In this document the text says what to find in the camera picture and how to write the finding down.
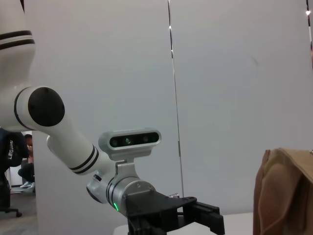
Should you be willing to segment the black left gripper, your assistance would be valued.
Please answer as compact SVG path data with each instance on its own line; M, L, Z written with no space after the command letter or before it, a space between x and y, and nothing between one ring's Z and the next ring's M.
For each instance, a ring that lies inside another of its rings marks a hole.
M129 195L126 217L129 235L166 235L194 222L213 233L224 233L220 208L197 202L195 197L174 198L156 191Z

